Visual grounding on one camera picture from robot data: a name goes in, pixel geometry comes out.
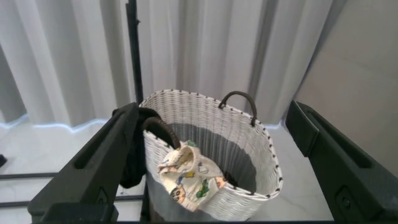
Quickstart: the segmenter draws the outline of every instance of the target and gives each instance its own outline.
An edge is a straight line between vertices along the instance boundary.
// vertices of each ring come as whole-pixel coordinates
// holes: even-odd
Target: cartoon print cloth
[[[170,196],[190,211],[195,211],[226,183],[216,163],[201,155],[192,141],[168,153],[158,166],[158,173]]]

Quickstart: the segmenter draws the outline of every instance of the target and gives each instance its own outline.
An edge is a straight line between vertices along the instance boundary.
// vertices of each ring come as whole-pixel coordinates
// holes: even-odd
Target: curtain fold
[[[259,119],[277,124],[331,2],[138,0],[144,97],[171,88],[218,99],[244,91]],[[134,101],[125,3],[0,1],[0,82],[8,83],[0,91],[9,92],[0,96],[0,122],[27,113],[35,124],[76,126]],[[247,108],[244,98],[228,103]]]

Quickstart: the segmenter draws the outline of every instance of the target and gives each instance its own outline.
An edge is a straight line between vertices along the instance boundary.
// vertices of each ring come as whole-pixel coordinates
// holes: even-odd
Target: white wall
[[[296,99],[398,177],[398,1],[348,0]]]

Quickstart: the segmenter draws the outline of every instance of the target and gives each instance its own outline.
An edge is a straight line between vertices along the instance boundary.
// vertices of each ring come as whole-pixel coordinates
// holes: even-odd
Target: white wicker basket
[[[283,179],[272,139],[264,125],[256,119],[252,100],[249,101],[252,104],[253,117],[226,105],[230,95],[221,103],[199,93],[162,90],[145,99],[140,107],[155,110],[167,124],[192,124],[219,134],[235,142],[249,155],[257,171],[256,192],[227,183],[199,208],[217,220],[244,221],[253,216],[264,202],[279,194]],[[173,149],[149,131],[144,131],[144,140],[147,170],[160,183],[157,166]]]

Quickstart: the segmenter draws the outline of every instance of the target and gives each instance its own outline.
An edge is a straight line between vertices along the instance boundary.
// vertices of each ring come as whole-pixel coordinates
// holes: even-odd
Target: woven basket
[[[242,95],[249,100],[253,116],[226,105],[228,98],[234,94]],[[195,141],[201,153],[213,159],[221,170],[230,172],[233,177],[235,176],[232,169],[242,170],[243,174],[247,174],[235,177],[239,187],[227,183],[199,207],[199,213],[205,212],[217,220],[245,221],[266,201],[279,194],[283,179],[272,139],[264,125],[256,119],[256,107],[249,95],[234,91],[219,101],[199,93],[162,90],[145,99],[140,107],[158,112],[177,136],[183,136],[183,140],[188,138]],[[144,140],[148,173],[154,182],[161,183],[157,166],[173,147],[150,131],[144,131]],[[240,163],[243,156],[235,152],[229,153],[233,151],[232,148],[248,155],[255,172],[246,172],[250,170],[249,163]],[[244,178],[250,174],[255,174],[255,192],[252,191],[253,188],[244,187],[244,183],[247,182]]]

